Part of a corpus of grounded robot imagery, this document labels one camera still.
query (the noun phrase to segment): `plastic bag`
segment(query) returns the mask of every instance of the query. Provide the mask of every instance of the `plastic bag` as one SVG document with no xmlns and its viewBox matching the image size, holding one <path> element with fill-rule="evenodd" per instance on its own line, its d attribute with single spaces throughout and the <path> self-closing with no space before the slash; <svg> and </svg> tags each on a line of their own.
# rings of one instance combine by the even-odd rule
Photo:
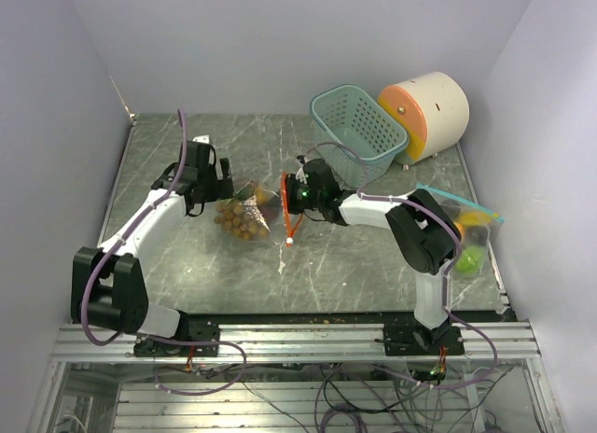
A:
<svg viewBox="0 0 597 433">
<path fill-rule="evenodd" d="M 497 235 L 504 219 L 486 207 L 443 190 L 423 184 L 417 184 L 417 189 L 431 193 L 460 232 L 463 252 L 453 268 L 456 274 L 480 274 L 489 256 L 490 236 Z"/>
<path fill-rule="evenodd" d="M 224 232 L 243 240 L 265 239 L 271 224 L 280 215 L 281 200 L 257 181 L 249 181 L 234 197 L 215 204 L 214 223 Z"/>
</svg>

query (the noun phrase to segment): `yellow object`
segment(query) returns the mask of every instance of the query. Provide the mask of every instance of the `yellow object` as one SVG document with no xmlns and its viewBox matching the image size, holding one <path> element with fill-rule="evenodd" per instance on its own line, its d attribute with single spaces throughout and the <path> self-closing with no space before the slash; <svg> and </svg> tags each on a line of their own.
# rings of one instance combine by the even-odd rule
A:
<svg viewBox="0 0 597 433">
<path fill-rule="evenodd" d="M 492 222 L 492 216 L 485 212 L 471 211 L 460 215 L 456 222 L 465 228 L 469 226 L 487 226 Z"/>
<path fill-rule="evenodd" d="M 400 89 L 395 89 L 394 91 L 397 91 L 397 95 L 400 96 Z M 425 139 L 427 137 L 427 127 L 425 126 L 423 114 L 418 106 L 416 106 L 418 110 L 415 111 L 405 110 L 404 116 L 398 114 L 397 109 L 390 104 L 388 98 L 389 96 L 386 94 L 387 92 L 382 92 L 382 94 L 380 94 L 378 104 L 380 104 L 380 106 L 385 109 L 390 116 L 396 119 L 396 121 L 402 125 L 409 134 L 409 145 L 406 147 L 406 149 L 398 153 L 398 156 L 402 157 L 407 155 L 411 159 L 421 157 L 425 148 Z"/>
<path fill-rule="evenodd" d="M 464 239 L 465 238 L 465 227 L 463 225 L 461 225 L 458 222 L 455 222 L 454 225 L 456 226 L 456 228 L 458 229 L 458 231 L 460 232 L 460 238 Z"/>
</svg>

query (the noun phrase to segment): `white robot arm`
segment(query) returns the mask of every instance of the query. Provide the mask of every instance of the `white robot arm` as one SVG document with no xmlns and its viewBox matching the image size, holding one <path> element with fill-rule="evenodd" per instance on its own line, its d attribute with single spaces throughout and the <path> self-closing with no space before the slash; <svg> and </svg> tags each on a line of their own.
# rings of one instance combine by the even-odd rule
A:
<svg viewBox="0 0 597 433">
<path fill-rule="evenodd" d="M 189 143 L 191 154 L 185 163 L 188 170 L 183 173 L 176 192 L 158 205 L 153 203 L 172 181 L 170 173 L 177 166 L 173 164 L 154 183 L 146 202 L 118 233 L 99 248 L 81 248 L 77 252 L 71 297 L 71 315 L 75 321 L 80 321 L 83 291 L 94 266 L 116 241 L 122 239 L 136 216 L 151 206 L 151 212 L 134 228 L 126 243 L 113 252 L 102 269 L 100 278 L 112 275 L 112 286 L 102 284 L 100 279 L 94 283 L 88 319 L 91 325 L 124 333 L 187 339 L 185 314 L 148 301 L 141 265 L 146 267 L 151 263 L 156 245 L 183 217 L 192 216 L 191 210 L 196 204 L 232 197 L 228 162 L 221 161 L 223 177 L 218 179 L 213 148 L 197 141 Z M 440 336 L 441 330 L 449 325 L 442 274 L 455 251 L 454 241 L 445 229 L 406 204 L 363 200 L 353 191 L 341 190 L 323 160 L 307 162 L 302 171 L 308 176 L 306 179 L 298 179 L 296 175 L 286 178 L 288 211 L 301 214 L 305 210 L 317 210 L 325 220 L 342 226 L 368 225 L 391 230 L 402 255 L 416 272 L 415 318 L 432 332 L 431 337 L 435 335 L 433 332 L 437 332 L 435 336 Z M 396 199 L 410 200 L 423 206 L 440 217 L 457 236 L 460 235 L 425 190 L 418 189 Z"/>
</svg>

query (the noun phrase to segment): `blue basket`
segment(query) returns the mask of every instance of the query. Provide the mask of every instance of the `blue basket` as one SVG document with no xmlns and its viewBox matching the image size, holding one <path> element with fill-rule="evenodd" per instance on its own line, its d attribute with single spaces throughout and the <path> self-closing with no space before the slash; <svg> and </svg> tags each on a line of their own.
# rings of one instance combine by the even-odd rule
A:
<svg viewBox="0 0 597 433">
<path fill-rule="evenodd" d="M 316 122 L 315 142 L 338 142 L 363 159 L 368 181 L 388 170 L 394 157 L 409 144 L 406 130 L 366 92 L 355 85 L 342 85 L 311 100 Z M 317 148 L 338 176 L 353 188 L 365 183 L 361 162 L 338 147 Z"/>
</svg>

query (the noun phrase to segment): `gray marble surface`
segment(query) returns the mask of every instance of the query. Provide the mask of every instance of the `gray marble surface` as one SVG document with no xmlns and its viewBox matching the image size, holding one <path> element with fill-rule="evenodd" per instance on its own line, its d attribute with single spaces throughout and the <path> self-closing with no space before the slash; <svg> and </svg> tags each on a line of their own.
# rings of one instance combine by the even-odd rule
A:
<svg viewBox="0 0 597 433">
<path fill-rule="evenodd" d="M 218 157 L 230 158 L 235 186 L 257 179 L 279 188 L 281 171 L 298 169 L 296 156 L 313 144 L 309 116 L 191 115 L 188 136 L 208 134 Z M 176 161 L 182 137 L 175 115 L 140 115 L 104 238 L 143 203 L 151 183 Z M 458 152 L 452 147 L 403 171 L 393 164 L 368 193 L 399 195 L 417 183 L 471 198 Z M 163 240 L 153 263 L 142 264 L 150 300 L 188 312 L 299 313 L 412 310 L 413 271 L 389 230 L 343 228 L 305 220 L 295 244 L 284 246 L 284 226 L 267 241 L 232 238 L 214 224 L 215 209 L 187 217 Z M 457 309 L 499 310 L 491 264 L 480 277 L 454 279 Z"/>
</svg>

